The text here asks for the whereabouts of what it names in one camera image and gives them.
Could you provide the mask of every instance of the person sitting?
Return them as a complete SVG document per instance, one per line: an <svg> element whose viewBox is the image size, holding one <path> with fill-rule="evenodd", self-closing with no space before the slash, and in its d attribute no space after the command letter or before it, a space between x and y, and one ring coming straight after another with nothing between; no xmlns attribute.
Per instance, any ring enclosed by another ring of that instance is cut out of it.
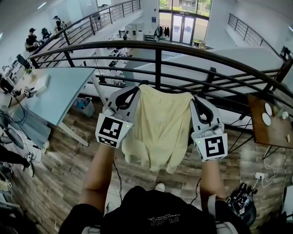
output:
<svg viewBox="0 0 293 234"><path fill-rule="evenodd" d="M37 36L34 35L34 31L36 31L34 28L29 30L29 35L26 40L26 49L31 54L38 49L38 43L40 42L37 40Z"/></svg>

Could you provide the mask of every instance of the white desk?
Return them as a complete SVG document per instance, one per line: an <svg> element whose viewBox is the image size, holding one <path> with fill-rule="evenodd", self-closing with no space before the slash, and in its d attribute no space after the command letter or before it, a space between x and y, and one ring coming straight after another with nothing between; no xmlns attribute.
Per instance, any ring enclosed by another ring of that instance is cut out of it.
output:
<svg viewBox="0 0 293 234"><path fill-rule="evenodd" d="M62 121L89 79L93 82L97 93L101 94L94 71L95 69L90 68L35 69L33 70L34 77L30 80L21 80L16 88L22 88L23 91L25 86L32 88L39 78L44 74L49 74L50 79L47 89L38 96L27 99L27 108L51 124L59 126L83 145L88 146L88 142L74 133Z"/></svg>

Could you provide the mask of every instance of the strap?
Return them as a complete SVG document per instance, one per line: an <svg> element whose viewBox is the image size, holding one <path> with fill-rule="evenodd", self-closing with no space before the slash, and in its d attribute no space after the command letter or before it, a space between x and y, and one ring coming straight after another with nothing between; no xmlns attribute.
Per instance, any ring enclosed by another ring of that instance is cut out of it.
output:
<svg viewBox="0 0 293 234"><path fill-rule="evenodd" d="M216 219L216 195L209 197L207 201L207 209L209 213Z"/></svg>

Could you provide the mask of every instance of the desk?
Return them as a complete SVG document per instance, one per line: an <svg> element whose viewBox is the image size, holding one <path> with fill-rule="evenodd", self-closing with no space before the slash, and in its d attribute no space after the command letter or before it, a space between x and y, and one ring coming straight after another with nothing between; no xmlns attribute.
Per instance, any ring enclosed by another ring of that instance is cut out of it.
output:
<svg viewBox="0 0 293 234"><path fill-rule="evenodd" d="M88 142L74 133L62 121L89 79L93 82L97 93L101 94L94 71L95 69L89 68L34 69L33 78L19 81L16 88L22 88L22 90L24 90L25 86L33 88L39 78L44 74L49 74L50 79L47 89L38 96L26 100L28 110L49 123L59 126L75 140L88 146Z"/></svg>
<svg viewBox="0 0 293 234"><path fill-rule="evenodd" d="M293 149L293 130L289 118L280 119L278 117L270 116L271 125L265 125L262 120L262 113L266 113L265 103L268 102L248 94L248 104L251 112L255 142ZM271 103L268 104L273 109L274 105ZM288 134L290 135L290 142L287 142L286 140Z"/></svg>

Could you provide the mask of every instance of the human arm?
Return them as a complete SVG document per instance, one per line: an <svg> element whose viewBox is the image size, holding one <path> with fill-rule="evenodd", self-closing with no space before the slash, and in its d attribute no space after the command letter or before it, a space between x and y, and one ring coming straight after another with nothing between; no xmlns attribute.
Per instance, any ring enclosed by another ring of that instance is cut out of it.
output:
<svg viewBox="0 0 293 234"><path fill-rule="evenodd" d="M212 195L216 195L216 200L225 201L225 187L217 160L203 163L201 169L200 194L202 210L207 210L207 202Z"/></svg>
<svg viewBox="0 0 293 234"><path fill-rule="evenodd" d="M89 204L103 212L114 160L114 148L100 144L83 183L79 204Z"/></svg>
<svg viewBox="0 0 293 234"><path fill-rule="evenodd" d="M27 97L27 95L25 93L19 95L18 97L15 97L15 98L13 97L9 107L12 107L12 106L19 104L26 97Z"/></svg>

